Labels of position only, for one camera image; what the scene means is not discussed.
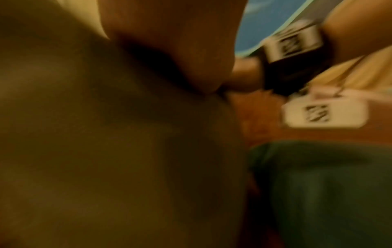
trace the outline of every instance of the wristband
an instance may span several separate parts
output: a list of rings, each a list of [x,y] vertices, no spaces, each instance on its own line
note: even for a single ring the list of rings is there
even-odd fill
[[[333,65],[332,43],[319,23],[298,21],[264,39],[250,56],[263,66],[264,89],[289,96]]]

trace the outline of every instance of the teal surface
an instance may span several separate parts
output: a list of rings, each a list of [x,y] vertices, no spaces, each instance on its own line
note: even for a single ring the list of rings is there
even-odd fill
[[[392,246],[392,147],[277,142],[251,161],[287,248]]]
[[[246,53],[289,24],[312,0],[249,0],[237,35],[236,53]]]

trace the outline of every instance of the green pants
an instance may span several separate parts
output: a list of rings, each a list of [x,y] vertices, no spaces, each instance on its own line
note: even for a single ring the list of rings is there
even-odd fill
[[[392,247],[392,147],[277,142],[251,163],[287,248]]]

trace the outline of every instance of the neck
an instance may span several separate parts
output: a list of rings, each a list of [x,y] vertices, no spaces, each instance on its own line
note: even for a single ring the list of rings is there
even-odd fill
[[[203,93],[214,92],[230,77],[246,0],[214,0],[213,4],[200,4],[202,0],[195,4],[177,0],[116,1],[99,0],[102,25],[112,40],[167,54],[190,84]]]

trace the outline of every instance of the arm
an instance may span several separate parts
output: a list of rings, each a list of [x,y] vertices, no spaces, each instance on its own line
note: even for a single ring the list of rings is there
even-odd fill
[[[370,54],[392,44],[392,1],[356,0],[344,11],[334,11],[323,28],[335,47],[335,64]],[[237,58],[227,87],[251,92],[263,86],[257,58]]]

